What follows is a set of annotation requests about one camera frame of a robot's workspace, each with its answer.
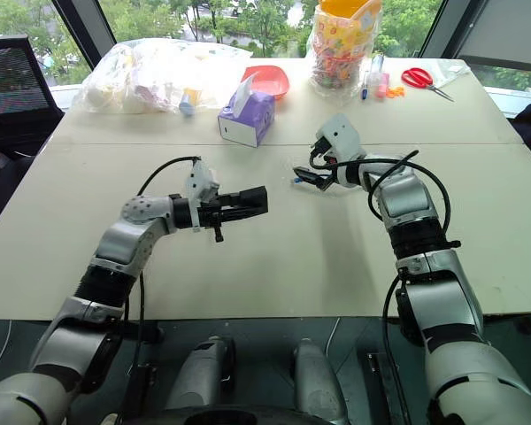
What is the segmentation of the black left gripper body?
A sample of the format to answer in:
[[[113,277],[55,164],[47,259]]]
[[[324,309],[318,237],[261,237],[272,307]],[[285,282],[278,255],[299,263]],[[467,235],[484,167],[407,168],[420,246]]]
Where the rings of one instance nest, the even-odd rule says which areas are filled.
[[[199,218],[199,226],[205,229],[212,229],[216,243],[224,241],[222,234],[222,223],[227,221],[225,207],[230,206],[229,195],[218,195],[209,202],[202,203],[197,211]]]

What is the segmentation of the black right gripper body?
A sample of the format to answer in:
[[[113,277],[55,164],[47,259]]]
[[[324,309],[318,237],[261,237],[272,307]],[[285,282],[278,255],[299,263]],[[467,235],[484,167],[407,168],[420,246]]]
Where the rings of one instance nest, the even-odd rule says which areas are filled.
[[[325,136],[319,138],[312,146],[309,164],[315,170],[333,171],[335,169],[337,158],[331,142]]]

